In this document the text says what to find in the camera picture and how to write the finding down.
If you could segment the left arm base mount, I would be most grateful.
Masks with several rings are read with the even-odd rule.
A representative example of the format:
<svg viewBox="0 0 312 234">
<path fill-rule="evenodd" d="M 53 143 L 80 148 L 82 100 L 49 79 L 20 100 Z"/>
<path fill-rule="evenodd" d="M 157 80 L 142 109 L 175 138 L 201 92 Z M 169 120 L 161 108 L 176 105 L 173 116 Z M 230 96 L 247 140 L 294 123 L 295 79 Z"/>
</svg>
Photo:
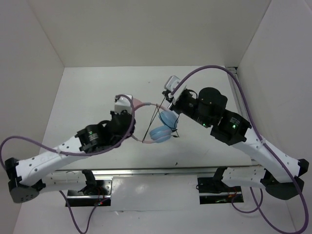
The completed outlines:
<svg viewBox="0 0 312 234">
<path fill-rule="evenodd" d="M 81 172 L 83 174 L 83 187 L 79 190 L 68 190 L 66 195 L 70 206 L 111 206 L 113 177 L 106 175 L 97 177 L 91 170 Z"/>
</svg>

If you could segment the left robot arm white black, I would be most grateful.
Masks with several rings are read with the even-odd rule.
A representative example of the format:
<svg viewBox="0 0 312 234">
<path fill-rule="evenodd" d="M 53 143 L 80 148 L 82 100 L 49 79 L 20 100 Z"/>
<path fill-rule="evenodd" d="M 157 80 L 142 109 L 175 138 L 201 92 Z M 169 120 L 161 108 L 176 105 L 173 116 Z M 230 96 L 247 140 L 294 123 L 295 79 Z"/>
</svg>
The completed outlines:
<svg viewBox="0 0 312 234">
<path fill-rule="evenodd" d="M 135 118 L 127 111 L 111 112 L 111 120 L 103 120 L 79 130 L 61 145 L 29 159 L 9 158 L 5 161 L 9 194 L 14 203 L 24 203 L 39 194 L 73 190 L 92 194 L 98 187 L 91 170 L 61 171 L 75 161 L 106 153 L 117 148 L 135 129 Z"/>
</svg>

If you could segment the pink blue cat-ear headphones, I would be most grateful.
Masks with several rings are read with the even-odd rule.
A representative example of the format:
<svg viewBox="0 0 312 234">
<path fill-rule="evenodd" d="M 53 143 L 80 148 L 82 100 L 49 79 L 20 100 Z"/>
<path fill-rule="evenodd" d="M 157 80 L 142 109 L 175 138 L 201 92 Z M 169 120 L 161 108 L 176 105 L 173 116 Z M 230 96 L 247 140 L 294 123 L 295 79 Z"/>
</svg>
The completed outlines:
<svg viewBox="0 0 312 234">
<path fill-rule="evenodd" d="M 162 112 L 158 114 L 158 117 L 163 125 L 149 132 L 151 140 L 144 139 L 140 140 L 134 135 L 131 136 L 132 139 L 141 142 L 143 144 L 162 143 L 169 140 L 172 136 L 172 133 L 177 131 L 178 115 L 175 112 L 169 110 L 168 108 L 162 106 L 161 104 L 142 102 L 136 98 L 134 99 L 135 111 L 144 106 L 155 106 L 156 110 L 161 109 Z"/>
</svg>

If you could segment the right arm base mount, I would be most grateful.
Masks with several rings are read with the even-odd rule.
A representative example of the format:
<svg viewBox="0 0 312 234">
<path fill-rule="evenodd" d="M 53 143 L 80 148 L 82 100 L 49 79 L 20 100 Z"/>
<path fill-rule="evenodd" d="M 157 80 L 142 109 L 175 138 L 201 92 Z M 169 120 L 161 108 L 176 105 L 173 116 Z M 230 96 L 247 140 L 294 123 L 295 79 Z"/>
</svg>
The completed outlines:
<svg viewBox="0 0 312 234">
<path fill-rule="evenodd" d="M 225 204 L 244 202 L 242 189 L 239 186 L 228 187 L 217 183 L 212 177 L 198 177 L 195 187 L 199 192 L 199 202 L 203 204 Z"/>
</svg>

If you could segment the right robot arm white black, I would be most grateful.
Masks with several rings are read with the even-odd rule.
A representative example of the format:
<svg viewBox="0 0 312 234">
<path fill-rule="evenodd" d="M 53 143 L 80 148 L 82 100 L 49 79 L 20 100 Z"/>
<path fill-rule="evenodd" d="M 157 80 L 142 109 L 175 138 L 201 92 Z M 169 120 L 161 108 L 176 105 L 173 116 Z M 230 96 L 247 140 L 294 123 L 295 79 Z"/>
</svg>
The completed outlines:
<svg viewBox="0 0 312 234">
<path fill-rule="evenodd" d="M 196 98 L 190 89 L 182 91 L 177 100 L 169 91 L 163 95 L 170 103 L 169 109 L 184 114 L 205 128 L 211 136 L 238 149 L 260 164 L 252 167 L 219 167 L 213 176 L 213 186 L 218 191 L 244 186 L 266 190 L 275 198 L 289 200 L 303 190 L 301 175 L 307 172 L 305 159 L 294 159 L 269 142 L 260 139 L 248 120 L 240 114 L 226 110 L 227 97 L 217 89 L 203 88 Z"/>
</svg>

